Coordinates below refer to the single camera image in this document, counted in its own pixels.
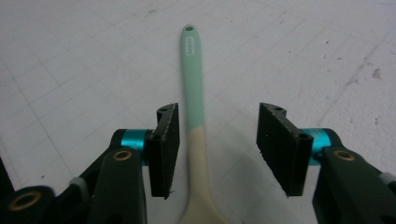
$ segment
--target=tile grout line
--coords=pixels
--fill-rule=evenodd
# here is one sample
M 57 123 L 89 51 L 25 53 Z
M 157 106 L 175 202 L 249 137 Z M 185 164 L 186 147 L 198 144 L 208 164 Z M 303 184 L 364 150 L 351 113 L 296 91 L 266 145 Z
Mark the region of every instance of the tile grout line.
M 306 20 L 307 20 L 307 18 L 303 18 L 303 20 L 300 21 L 300 22 L 299 22 L 292 30 L 290 30 L 283 38 L 286 38 L 289 34 L 291 34 L 291 32 L 293 32 L 294 30 L 296 30 L 296 29 L 297 29 L 303 22 L 305 22 Z M 319 36 L 320 34 L 322 34 L 322 33 L 326 30 L 326 28 L 327 28 L 327 26 L 324 26 L 323 29 L 322 29 L 317 35 L 315 35 L 315 37 L 314 37 L 308 44 L 306 44 L 306 46 L 302 49 L 302 51 L 304 51 L 312 42 L 314 42 L 315 39 L 317 39 L 318 36 Z M 281 41 L 281 40 L 279 40 L 278 42 L 276 42 L 270 49 L 274 49 L 276 46 L 279 46 L 278 44 L 280 43 L 280 41 Z M 299 55 L 301 54 L 301 52 L 298 53 L 298 54 L 295 54 L 295 55 L 294 55 L 294 58 L 293 58 L 289 63 L 285 64 L 285 66 L 284 66 L 282 69 L 280 69 L 276 74 L 274 74 L 273 77 L 271 78 L 271 80 L 264 84 L 264 89 L 266 89 L 266 87 L 269 86 L 269 85 L 277 78 L 277 75 L 281 74 L 282 71 L 283 71 L 284 69 L 286 69 L 286 67 L 288 67 L 292 62 L 294 62 L 294 61 L 299 57 Z
M 43 114 L 43 115 L 40 117 L 40 119 L 46 117 L 49 113 L 51 113 L 52 111 L 54 111 L 54 110 L 56 110 L 57 108 L 61 107 L 62 105 L 67 104 L 68 102 L 71 102 L 72 100 L 76 99 L 76 98 L 79 97 L 81 94 L 83 94 L 85 91 L 87 91 L 89 88 L 91 88 L 93 85 L 96 85 L 97 83 L 101 82 L 101 80 L 102 80 L 102 79 L 98 79 L 96 82 L 92 83 L 89 87 L 87 87 L 84 91 L 80 92 L 79 94 L 77 94 L 77 95 L 75 95 L 75 96 L 73 96 L 73 97 L 71 97 L 69 94 L 67 94 L 67 92 L 66 92 L 66 91 L 64 90 L 64 88 L 63 88 L 63 85 L 60 85 L 58 88 L 61 89 L 62 92 L 67 96 L 67 101 L 64 102 L 63 104 L 60 104 L 60 105 L 55 106 L 54 108 L 51 109 L 51 111 L 48 111 L 48 112 L 46 112 L 45 114 Z M 51 94 L 53 91 L 56 91 L 57 89 L 54 89 L 54 90 L 52 90 L 52 91 L 49 91 L 49 92 L 45 93 L 43 96 L 41 96 L 40 98 L 34 100 L 32 103 L 37 102 L 37 101 L 40 100 L 41 98 L 43 98 L 43 97 L 45 97 L 45 96 Z
M 271 0 L 270 3 L 266 2 L 266 4 L 269 4 L 270 6 L 272 5 L 273 7 L 276 6 L 276 7 L 280 7 L 280 8 L 285 8 L 286 10 L 291 10 L 292 13 L 295 14 L 295 15 L 304 15 L 304 13 L 302 11 L 300 11 L 300 10 L 296 10 L 294 8 L 286 7 L 285 5 L 279 4 L 279 3 L 275 2 L 275 1 L 272 1 L 272 0 Z M 344 33 L 344 34 L 348 33 L 346 27 L 344 27 L 342 25 L 339 25 L 339 24 L 336 24 L 334 22 L 326 21 L 326 20 L 323 20 L 323 19 L 318 18 L 316 16 L 309 16 L 309 20 L 318 21 L 321 24 L 327 24 L 327 26 L 331 27 L 332 29 L 334 29 L 337 32 Z M 367 34 L 359 32 L 359 31 L 353 31 L 353 35 L 362 36 L 362 35 L 367 35 Z M 370 40 L 371 42 L 378 42 L 378 41 L 382 42 L 382 39 L 376 38 L 376 37 L 373 37 L 373 36 L 368 36 L 368 37 L 365 38 L 365 40 Z
M 5 152 L 7 153 L 7 159 L 9 160 L 9 159 L 10 159 L 9 153 L 7 152 L 7 148 L 6 148 L 6 146 L 4 145 L 4 142 L 3 142 L 2 137 L 0 137 L 0 144 L 1 144 L 2 146 L 4 146 L 4 150 L 5 150 Z M 9 167 L 8 169 L 11 169 L 12 172 L 15 174 L 15 177 L 16 177 L 16 178 L 15 178 L 14 180 L 17 181 L 17 183 L 16 183 L 15 185 L 17 185 L 17 187 L 21 188 L 21 181 L 20 181 L 20 178 L 18 177 L 17 172 L 15 171 L 14 165 L 13 165 L 12 163 L 13 163 L 12 160 L 9 160 L 8 163 L 7 163 L 7 165 L 6 165 L 6 163 L 3 161 L 3 164 L 4 164 L 4 166 L 6 167 L 6 170 L 7 170 L 7 167 Z
M 41 62 L 40 59 L 38 59 L 38 60 L 39 60 L 40 63 L 44 66 L 44 68 L 45 68 L 46 71 L 49 73 L 49 75 L 55 80 L 55 82 L 56 82 L 56 84 L 58 85 L 58 87 L 61 87 L 61 86 L 59 85 L 59 83 L 57 82 L 57 80 L 56 80 L 56 79 L 52 76 L 52 74 L 48 71 L 47 67 L 43 64 L 43 62 Z M 67 163 L 65 162 L 64 158 L 61 156 L 61 153 L 59 152 L 59 149 L 55 146 L 54 142 L 52 141 L 52 139 L 51 139 L 51 137 L 50 137 L 50 134 L 49 134 L 49 133 L 47 132 L 47 130 L 44 128 L 44 126 L 43 126 L 43 124 L 42 124 L 40 118 L 38 117 L 38 115 L 37 115 L 37 113 L 34 111 L 34 109 L 32 108 L 31 103 L 29 103 L 29 101 L 27 100 L 25 94 L 24 94 L 23 91 L 21 90 L 21 87 L 18 85 L 18 83 L 17 83 L 17 87 L 18 87 L 19 91 L 21 92 L 21 94 L 22 94 L 24 100 L 26 101 L 26 103 L 28 104 L 28 106 L 32 109 L 33 113 L 35 114 L 35 118 L 37 119 L 37 122 L 40 124 L 41 128 L 43 129 L 43 131 L 44 131 L 45 134 L 47 135 L 48 139 L 50 140 L 50 142 L 51 142 L 52 145 L 54 146 L 56 152 L 58 153 L 58 156 L 59 156 L 59 157 L 61 158 L 61 160 L 64 162 L 64 165 L 66 166 L 66 169 L 67 169 L 68 173 L 69 173 L 70 175 L 73 175 L 72 172 L 71 172 L 71 170 L 70 170 L 70 168 L 68 167 Z
M 325 28 L 323 28 L 323 30 L 322 30 L 317 36 L 315 36 L 315 38 L 314 38 L 310 43 L 312 43 L 312 42 L 313 42 L 321 33 L 323 33 L 327 28 L 328 28 L 328 26 L 326 26 Z M 340 44 L 340 46 L 334 51 L 334 53 L 333 53 L 332 55 L 329 56 L 329 59 L 330 59 L 333 55 L 335 55 L 335 54 L 337 53 L 337 51 L 338 51 L 341 47 L 344 46 L 344 44 L 348 41 L 348 39 L 349 39 L 350 37 L 352 37 L 352 34 L 349 34 L 349 35 L 347 36 L 346 40 L 345 40 L 342 44 Z M 319 65 L 318 70 L 316 70 L 316 71 L 313 72 L 314 75 L 315 75 L 316 72 L 318 72 L 318 71 L 320 71 L 321 69 L 325 68 L 326 65 L 327 65 L 327 63 L 325 63 L 325 64 L 323 64 L 323 65 Z M 291 101 L 294 101 L 294 99 L 296 99 L 297 97 L 299 97 L 299 95 L 304 91 L 305 87 L 308 86 L 308 85 L 310 85 L 312 82 L 313 82 L 313 78 L 310 78 L 309 81 L 306 82 L 306 83 L 299 89 L 297 95 L 295 95 L 295 96 L 291 99 Z
M 359 77 L 360 72 L 369 64 L 369 60 L 370 58 L 375 54 L 376 50 L 379 48 L 379 46 L 384 43 L 385 38 L 388 35 L 385 35 L 385 37 L 375 46 L 373 46 L 373 48 L 371 49 L 371 51 L 364 57 L 363 62 L 358 66 L 358 68 L 355 70 L 355 72 L 352 74 L 352 76 L 350 77 L 349 81 L 346 83 L 346 85 L 344 85 L 344 87 L 338 92 L 338 94 L 335 95 L 334 100 L 331 101 L 329 103 L 329 105 L 327 106 L 326 111 L 323 113 L 323 115 L 321 116 L 321 118 L 318 120 L 317 122 L 317 126 L 321 127 L 321 123 L 323 122 L 323 120 L 326 119 L 327 115 L 329 114 L 331 108 L 337 104 L 341 97 L 344 95 L 344 92 L 348 89 L 348 87 L 353 84 L 357 78 Z

